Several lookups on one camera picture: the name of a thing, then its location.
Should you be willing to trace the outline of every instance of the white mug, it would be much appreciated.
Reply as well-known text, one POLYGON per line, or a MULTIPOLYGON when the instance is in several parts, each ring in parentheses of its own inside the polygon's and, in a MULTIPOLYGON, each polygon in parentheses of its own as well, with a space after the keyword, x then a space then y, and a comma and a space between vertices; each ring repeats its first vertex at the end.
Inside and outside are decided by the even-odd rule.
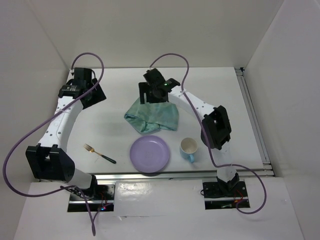
POLYGON ((190 163, 195 162, 195 152, 198 149, 197 141, 191 137, 186 137, 181 141, 180 154, 184 159, 189 160, 190 163))

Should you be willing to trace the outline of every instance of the mug handle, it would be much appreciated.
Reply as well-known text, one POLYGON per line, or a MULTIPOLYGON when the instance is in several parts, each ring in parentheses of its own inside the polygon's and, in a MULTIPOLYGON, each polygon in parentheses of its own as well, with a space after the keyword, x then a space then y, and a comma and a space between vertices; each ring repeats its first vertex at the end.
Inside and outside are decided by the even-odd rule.
POLYGON ((189 155, 189 162, 192 164, 195 162, 195 157, 192 154, 189 155))

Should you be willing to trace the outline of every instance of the wall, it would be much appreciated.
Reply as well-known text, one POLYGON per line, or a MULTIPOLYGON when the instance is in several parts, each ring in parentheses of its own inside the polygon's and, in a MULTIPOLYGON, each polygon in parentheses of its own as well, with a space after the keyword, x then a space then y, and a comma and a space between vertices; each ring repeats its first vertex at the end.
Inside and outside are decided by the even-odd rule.
MULTIPOLYGON (((176 52, 193 67, 243 67, 283 0, 28 0, 66 63, 83 51, 108 67, 147 67, 176 52)), ((87 67, 98 62, 81 59, 87 67)), ((162 67, 185 66, 176 57, 162 67)))
POLYGON ((245 78, 306 240, 319 238, 320 1, 285 0, 245 78))
MULTIPOLYGON (((14 143, 53 113, 67 69, 48 36, 22 1, 1 1, 0 7, 0 165, 14 143)), ((29 137, 13 153, 7 168, 11 183, 27 193, 33 180, 25 157, 29 137)), ((25 198, 13 193, 0 177, 0 238, 14 238, 25 198)))

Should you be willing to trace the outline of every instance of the green cloth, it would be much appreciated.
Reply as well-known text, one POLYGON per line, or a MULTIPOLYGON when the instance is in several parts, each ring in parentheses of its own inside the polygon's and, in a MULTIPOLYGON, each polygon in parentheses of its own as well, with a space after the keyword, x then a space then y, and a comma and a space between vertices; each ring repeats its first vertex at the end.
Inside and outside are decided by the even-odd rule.
POLYGON ((125 113, 124 119, 141 134, 160 129, 176 131, 179 112, 176 105, 170 102, 140 104, 138 98, 125 113))

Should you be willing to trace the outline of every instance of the cloth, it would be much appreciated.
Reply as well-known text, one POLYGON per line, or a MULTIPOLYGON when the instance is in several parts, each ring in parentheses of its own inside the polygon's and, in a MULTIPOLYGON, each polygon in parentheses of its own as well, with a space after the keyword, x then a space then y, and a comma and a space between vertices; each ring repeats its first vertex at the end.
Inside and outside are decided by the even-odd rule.
POLYGON ((125 113, 124 119, 141 134, 160 129, 176 131, 179 112, 176 105, 170 102, 140 104, 138 98, 125 113))

